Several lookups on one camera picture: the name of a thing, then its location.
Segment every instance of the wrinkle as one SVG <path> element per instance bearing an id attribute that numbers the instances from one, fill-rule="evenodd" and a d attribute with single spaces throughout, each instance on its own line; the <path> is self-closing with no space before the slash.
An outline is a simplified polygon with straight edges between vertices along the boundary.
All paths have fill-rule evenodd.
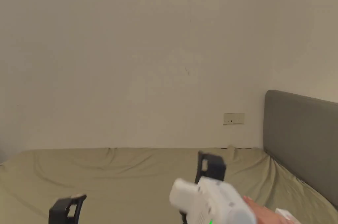
<path id="1" fill-rule="evenodd" d="M 60 182 L 57 182 L 57 181 L 54 181 L 54 180 L 48 178 L 45 175 L 45 173 L 43 172 L 43 169 L 41 168 L 41 165 L 39 163 L 39 158 L 35 153 L 33 154 L 33 172 L 39 179 L 46 181 L 48 183 L 52 183 L 56 186 L 63 187 L 63 188 L 74 188 L 74 186 L 64 184 L 64 183 L 60 183 Z"/>
<path id="2" fill-rule="evenodd" d="M 261 164 L 261 163 L 264 163 L 266 158 L 269 158 L 269 156 L 267 155 L 267 156 L 265 156 L 265 157 L 263 157 L 263 158 L 260 158 L 257 162 L 253 163 L 252 165 L 249 165 L 249 166 L 247 166 L 247 167 L 245 167 L 245 168 L 243 168 L 243 169 L 237 170 L 237 171 L 235 171 L 235 172 L 232 173 L 232 174 L 233 174 L 233 175 L 236 175 L 236 174 L 238 174 L 238 173 L 242 173 L 242 172 L 244 172 L 244 171 L 250 170 L 250 169 L 254 168 L 254 167 L 257 166 L 257 165 L 259 165 L 259 164 Z"/>
<path id="3" fill-rule="evenodd" d="M 9 187 L 5 185 L 5 183 L 0 179 L 0 184 L 2 185 L 2 188 L 7 192 L 9 195 L 11 195 L 13 198 L 15 198 L 20 204 L 22 204 L 24 207 L 30 209 L 32 212 L 36 213 L 37 215 L 41 216 L 44 219 L 48 219 L 48 215 L 44 214 L 40 209 L 30 204 L 28 201 L 24 200 L 23 198 L 19 197 L 16 193 L 14 193 Z"/>

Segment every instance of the electrical outlet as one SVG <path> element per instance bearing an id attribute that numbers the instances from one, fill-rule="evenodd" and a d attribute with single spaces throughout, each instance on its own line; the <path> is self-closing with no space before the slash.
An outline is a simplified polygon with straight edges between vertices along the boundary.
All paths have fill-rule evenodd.
<path id="1" fill-rule="evenodd" d="M 223 124 L 244 124 L 245 113 L 224 113 Z"/>

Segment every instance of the mattress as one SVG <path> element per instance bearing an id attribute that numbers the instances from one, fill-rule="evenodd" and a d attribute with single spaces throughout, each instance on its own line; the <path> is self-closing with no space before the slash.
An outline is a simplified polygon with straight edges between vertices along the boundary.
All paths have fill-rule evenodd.
<path id="1" fill-rule="evenodd" d="M 225 181 L 241 195 L 302 224 L 338 223 L 337 210 L 261 149 L 203 149 L 221 155 Z M 57 198 L 86 193 L 80 224 L 181 223 L 169 204 L 178 177 L 194 181 L 197 149 L 65 149 L 20 153 L 0 167 L 0 223 L 48 223 Z"/>

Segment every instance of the white wall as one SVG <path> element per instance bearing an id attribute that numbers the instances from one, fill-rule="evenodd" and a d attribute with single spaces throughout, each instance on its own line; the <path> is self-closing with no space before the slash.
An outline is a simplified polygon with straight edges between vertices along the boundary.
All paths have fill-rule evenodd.
<path id="1" fill-rule="evenodd" d="M 261 145 L 274 0 L 0 3 L 3 158 Z M 245 125 L 223 126 L 225 112 Z"/>
<path id="2" fill-rule="evenodd" d="M 338 0 L 277 0 L 272 88 L 338 102 Z"/>

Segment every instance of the hand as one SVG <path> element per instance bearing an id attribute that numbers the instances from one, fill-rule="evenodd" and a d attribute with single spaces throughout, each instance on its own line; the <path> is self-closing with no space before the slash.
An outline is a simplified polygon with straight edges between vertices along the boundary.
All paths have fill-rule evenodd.
<path id="1" fill-rule="evenodd" d="M 269 210 L 266 207 L 259 206 L 251 198 L 244 196 L 243 200 L 252 209 L 256 215 L 257 224 L 294 224 L 283 216 Z"/>

